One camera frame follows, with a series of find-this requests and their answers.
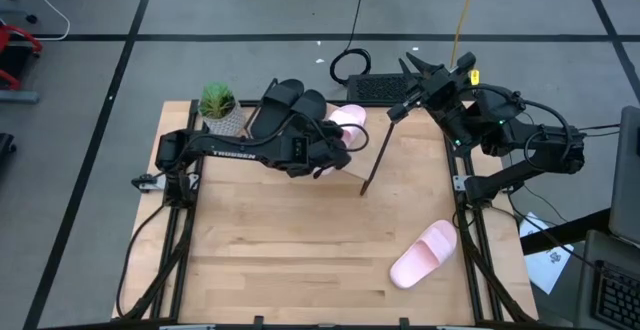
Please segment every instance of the wooden table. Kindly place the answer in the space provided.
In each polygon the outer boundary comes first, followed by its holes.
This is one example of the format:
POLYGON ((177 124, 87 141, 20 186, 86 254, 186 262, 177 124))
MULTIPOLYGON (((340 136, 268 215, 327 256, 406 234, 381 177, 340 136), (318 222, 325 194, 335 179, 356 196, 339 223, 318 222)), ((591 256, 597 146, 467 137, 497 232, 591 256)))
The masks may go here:
MULTIPOLYGON (((184 128, 189 102, 166 102, 156 135, 184 128)), ((386 108, 368 108, 371 148, 354 168, 373 165, 389 120, 386 108)), ((155 147, 148 171, 153 165, 155 147)), ((500 159, 472 154, 478 175, 501 169, 500 159)), ((375 180, 359 196, 360 176, 290 179, 257 162, 206 158, 180 323, 473 324, 463 252, 410 290, 388 278, 393 262, 424 229, 451 219, 454 200, 443 135, 426 112, 413 111, 395 127, 375 180)), ((141 196, 135 228, 161 203, 141 196)), ((499 195, 496 206, 511 210, 499 195)), ((131 254, 123 304, 129 309, 158 270, 169 211, 140 234, 131 254)), ((536 308, 513 219, 485 210, 498 278, 531 316, 536 308)), ((485 318, 491 317, 486 284, 485 318)), ((167 283, 168 314, 173 280, 167 283)))

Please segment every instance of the yellow cable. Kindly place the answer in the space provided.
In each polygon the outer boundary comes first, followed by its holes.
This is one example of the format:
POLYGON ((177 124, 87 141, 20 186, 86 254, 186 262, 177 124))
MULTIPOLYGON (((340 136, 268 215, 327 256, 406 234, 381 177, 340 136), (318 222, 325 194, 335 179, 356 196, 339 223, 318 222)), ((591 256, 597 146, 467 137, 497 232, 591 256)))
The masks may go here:
POLYGON ((462 29, 462 23, 464 22, 465 16, 467 16, 467 10, 469 10, 469 4, 471 4, 471 0, 467 0, 464 3, 464 9, 462 9, 462 14, 460 15, 460 21, 458 21, 458 27, 456 28, 456 37, 453 40, 453 52, 451 53, 451 65, 449 67, 453 67, 454 62, 456 61, 456 51, 458 50, 458 38, 460 37, 460 30, 462 29))

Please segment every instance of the floor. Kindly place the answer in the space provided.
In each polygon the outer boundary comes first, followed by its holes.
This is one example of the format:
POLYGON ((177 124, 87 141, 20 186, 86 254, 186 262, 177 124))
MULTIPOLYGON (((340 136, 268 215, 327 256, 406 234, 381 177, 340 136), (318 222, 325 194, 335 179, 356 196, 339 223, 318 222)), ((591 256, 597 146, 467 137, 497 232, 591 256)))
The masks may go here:
MULTIPOLYGON (((41 102, 0 104, 0 131, 16 135, 19 147, 0 178, 0 318, 7 329, 22 328, 26 319, 40 327, 107 321, 139 200, 130 180, 146 169, 162 103, 197 98, 209 81, 229 83, 240 99, 257 99, 273 77, 296 77, 329 99, 344 99, 328 68, 346 45, 357 4, 50 1, 72 27, 67 41, 45 44, 26 81, 41 102), (66 248, 59 267, 53 258, 45 270, 59 229, 56 243, 66 241, 66 248)), ((632 65, 640 66, 640 0, 601 2, 598 8, 593 0, 473 0, 463 29, 473 36, 463 37, 459 54, 476 54, 483 82, 518 89, 571 124, 615 123, 640 96, 632 65)), ((463 5, 363 0, 356 33, 366 40, 356 38, 354 46, 371 53, 372 73, 398 72, 396 59, 406 51, 448 62, 463 5)), ((3 16, 33 33, 64 31, 41 0, 0 6, 35 13, 37 25, 3 16)), ((337 72, 346 77, 362 66, 347 58, 337 72)), ((553 123, 545 113, 529 113, 553 123)), ((581 172, 528 185, 567 219, 606 208, 616 145, 615 135, 590 138, 581 172)), ((560 221, 524 190, 513 199, 523 212, 560 221)), ((550 296, 536 289, 549 321, 571 320, 579 268, 570 261, 550 296)))

